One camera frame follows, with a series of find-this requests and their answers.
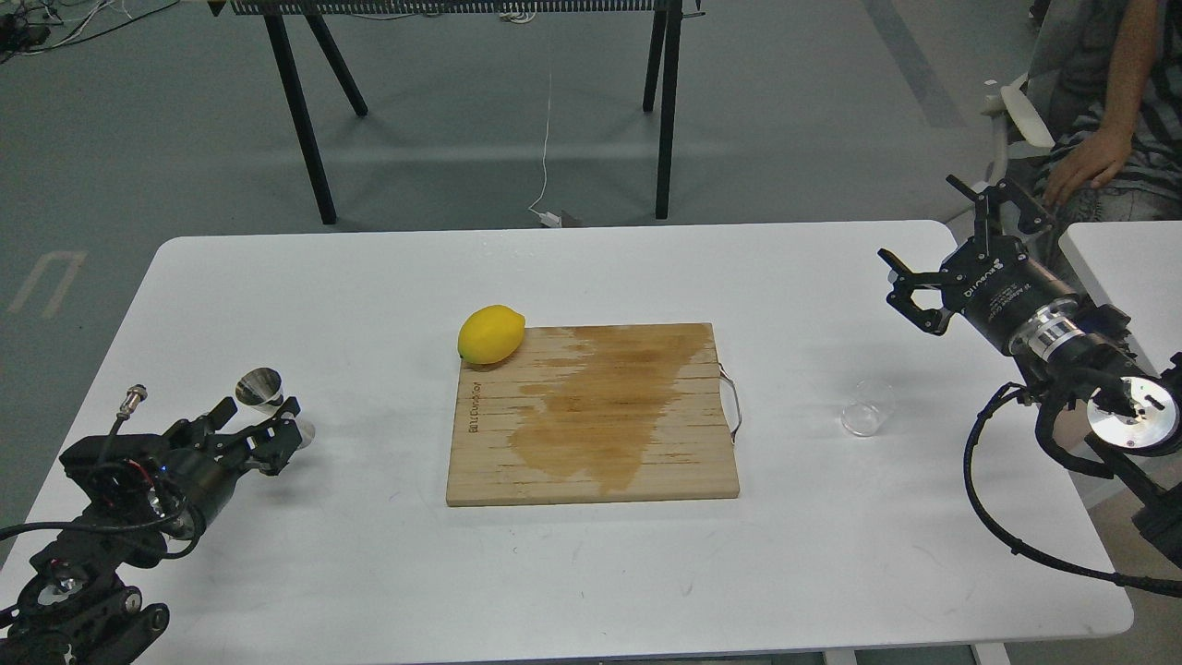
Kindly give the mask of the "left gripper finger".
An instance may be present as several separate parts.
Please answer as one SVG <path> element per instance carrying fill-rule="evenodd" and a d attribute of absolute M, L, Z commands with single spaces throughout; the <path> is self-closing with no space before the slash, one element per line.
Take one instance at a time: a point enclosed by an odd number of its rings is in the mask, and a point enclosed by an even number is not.
<path fill-rule="evenodd" d="M 236 433 L 216 435 L 212 444 L 212 457 L 239 476 L 256 470 L 265 476 L 275 477 L 303 446 L 299 413 L 299 400 L 287 397 L 269 419 L 243 428 Z"/>
<path fill-rule="evenodd" d="M 174 422 L 173 426 L 165 430 L 165 439 L 169 443 L 207 443 L 212 435 L 223 429 L 235 413 L 238 413 L 235 400 L 233 397 L 225 397 L 212 408 L 210 412 L 202 413 L 195 419 Z"/>

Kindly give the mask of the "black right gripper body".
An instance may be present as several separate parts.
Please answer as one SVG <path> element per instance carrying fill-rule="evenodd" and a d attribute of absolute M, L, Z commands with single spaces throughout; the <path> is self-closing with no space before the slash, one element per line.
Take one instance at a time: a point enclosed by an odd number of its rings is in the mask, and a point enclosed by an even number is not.
<path fill-rule="evenodd" d="M 1017 341 L 1044 308 L 1074 314 L 1080 294 L 1031 257 L 1014 236 L 988 241 L 987 252 L 974 243 L 962 245 L 942 261 L 952 278 L 943 291 L 943 306 L 970 321 L 972 327 L 1005 357 L 1020 354 Z"/>

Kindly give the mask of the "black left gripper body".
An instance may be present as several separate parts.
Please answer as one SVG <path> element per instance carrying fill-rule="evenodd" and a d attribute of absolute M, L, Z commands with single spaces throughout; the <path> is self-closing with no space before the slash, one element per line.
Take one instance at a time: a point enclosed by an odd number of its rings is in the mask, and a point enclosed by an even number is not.
<path fill-rule="evenodd" d="M 216 433 L 212 420 L 176 420 L 161 435 L 139 435 L 139 462 L 164 480 L 186 509 L 162 530 L 181 540 L 202 536 L 251 469 L 249 443 L 259 426 Z"/>

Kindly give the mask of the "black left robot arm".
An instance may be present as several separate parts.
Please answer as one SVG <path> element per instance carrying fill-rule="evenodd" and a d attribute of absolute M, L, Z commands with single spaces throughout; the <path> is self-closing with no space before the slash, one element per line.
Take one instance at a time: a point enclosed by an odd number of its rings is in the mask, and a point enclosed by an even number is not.
<path fill-rule="evenodd" d="M 123 565 L 149 569 L 186 558 L 252 470 L 282 472 L 309 436 L 296 397 L 255 400 L 258 424 L 225 432 L 245 396 L 223 400 L 164 433 L 122 433 L 145 396 L 136 384 L 109 433 L 67 446 L 59 462 L 89 504 L 70 522 L 9 526 L 4 539 L 56 532 L 30 558 L 34 571 L 4 609 L 5 664 L 131 664 L 163 635 L 173 614 L 147 604 L 119 576 Z"/>

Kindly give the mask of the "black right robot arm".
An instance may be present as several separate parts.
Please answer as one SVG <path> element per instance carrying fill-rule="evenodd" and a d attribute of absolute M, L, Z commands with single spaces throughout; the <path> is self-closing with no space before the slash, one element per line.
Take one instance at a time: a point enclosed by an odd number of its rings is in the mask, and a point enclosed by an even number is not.
<path fill-rule="evenodd" d="M 1013 552 L 1072 575 L 1178 598 L 1178 581 L 1095 571 L 1039 550 L 1005 530 L 983 508 L 972 484 L 972 456 L 987 420 L 1008 403 L 1035 405 L 1034 437 L 1043 454 L 1071 472 L 1121 480 L 1139 498 L 1134 526 L 1165 559 L 1178 563 L 1178 487 L 1156 483 L 1137 459 L 1178 452 L 1178 357 L 1152 374 L 1126 346 L 1128 317 L 1096 306 L 1031 255 L 1021 236 L 1004 232 L 1000 211 L 1013 203 L 1022 235 L 1043 230 L 1050 214 L 1009 178 L 972 188 L 948 182 L 970 201 L 970 237 L 939 270 L 915 272 L 879 249 L 892 283 L 886 304 L 921 332 L 942 335 L 963 317 L 1004 357 L 1017 361 L 1021 382 L 989 397 L 966 441 L 962 475 L 970 508 L 983 527 Z"/>

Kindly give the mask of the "person's bare hand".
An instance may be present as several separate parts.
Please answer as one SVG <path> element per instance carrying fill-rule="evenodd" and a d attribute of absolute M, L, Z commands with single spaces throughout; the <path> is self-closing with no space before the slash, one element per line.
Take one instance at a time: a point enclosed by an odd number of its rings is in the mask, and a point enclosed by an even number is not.
<path fill-rule="evenodd" d="M 1100 128 L 1083 139 L 1048 175 L 1043 190 L 1045 206 L 1067 206 L 1080 187 L 1098 189 L 1126 167 L 1132 151 L 1132 133 L 1121 128 Z"/>

